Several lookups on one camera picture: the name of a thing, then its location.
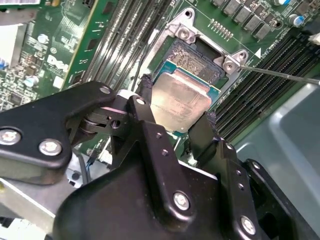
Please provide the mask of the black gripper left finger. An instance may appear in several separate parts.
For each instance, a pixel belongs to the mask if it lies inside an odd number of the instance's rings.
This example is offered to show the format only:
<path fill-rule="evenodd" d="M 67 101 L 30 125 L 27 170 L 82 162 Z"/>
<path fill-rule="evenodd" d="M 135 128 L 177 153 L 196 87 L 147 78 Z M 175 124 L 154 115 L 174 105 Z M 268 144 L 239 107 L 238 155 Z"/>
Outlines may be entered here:
<path fill-rule="evenodd" d="M 111 136 L 112 168 L 139 155 L 155 214 L 166 224 L 196 217 L 190 187 L 166 130 L 151 111 L 153 84 L 144 79 L 129 98 L 91 81 L 0 114 L 0 175 L 28 184 L 61 180 L 72 148 L 98 133 Z"/>

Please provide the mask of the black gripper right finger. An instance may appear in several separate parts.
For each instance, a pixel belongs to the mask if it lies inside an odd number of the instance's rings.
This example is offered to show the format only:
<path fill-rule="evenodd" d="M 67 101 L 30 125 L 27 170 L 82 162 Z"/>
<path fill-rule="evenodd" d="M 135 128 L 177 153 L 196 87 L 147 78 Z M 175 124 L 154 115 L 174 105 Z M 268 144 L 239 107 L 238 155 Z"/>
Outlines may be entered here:
<path fill-rule="evenodd" d="M 238 159 L 204 112 L 188 131 L 197 167 L 218 179 L 220 226 L 228 240 L 315 240 L 311 228 L 257 161 Z"/>

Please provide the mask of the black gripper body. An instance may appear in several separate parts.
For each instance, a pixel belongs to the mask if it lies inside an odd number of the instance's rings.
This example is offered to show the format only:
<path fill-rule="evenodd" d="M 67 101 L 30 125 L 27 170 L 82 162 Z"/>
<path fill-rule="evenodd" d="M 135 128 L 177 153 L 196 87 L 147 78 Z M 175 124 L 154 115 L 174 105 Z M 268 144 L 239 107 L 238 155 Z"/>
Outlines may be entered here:
<path fill-rule="evenodd" d="M 79 188 L 56 213 L 56 240 L 224 240 L 220 183 L 179 164 L 168 137 L 137 141 L 120 167 Z"/>

